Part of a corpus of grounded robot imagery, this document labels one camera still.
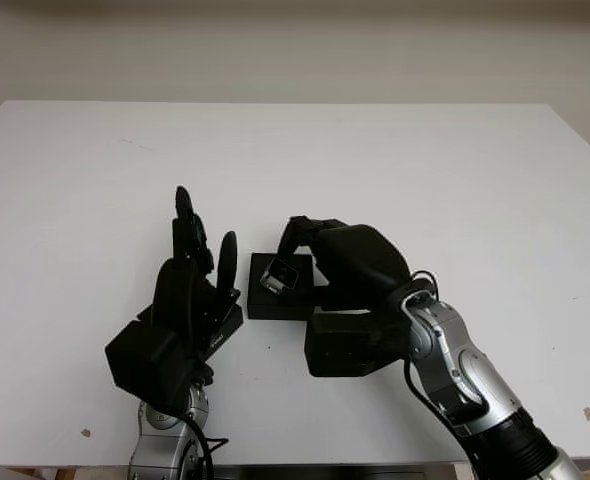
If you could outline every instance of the table surface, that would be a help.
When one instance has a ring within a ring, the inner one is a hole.
[[[178,184],[219,251],[291,215],[378,228],[549,437],[590,456],[590,147],[543,105],[7,102],[0,108],[0,464],[123,465],[138,401],[103,348],[152,298]],[[317,379],[304,323],[247,320],[212,358],[219,464],[463,453],[401,364]],[[90,437],[81,434],[88,429]]]

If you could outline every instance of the black box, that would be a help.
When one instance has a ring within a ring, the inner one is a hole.
[[[284,295],[269,292],[260,283],[266,267],[273,261],[273,253],[253,253],[251,272],[248,280],[246,309],[248,318],[254,320],[304,320],[313,315],[313,257],[311,255],[292,255],[288,264],[297,270],[295,288]]]

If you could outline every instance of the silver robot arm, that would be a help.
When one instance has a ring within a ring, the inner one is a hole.
[[[428,291],[407,296],[399,308],[411,320],[410,361],[428,397],[424,401],[464,448],[478,476],[583,478],[533,424],[455,309]]]

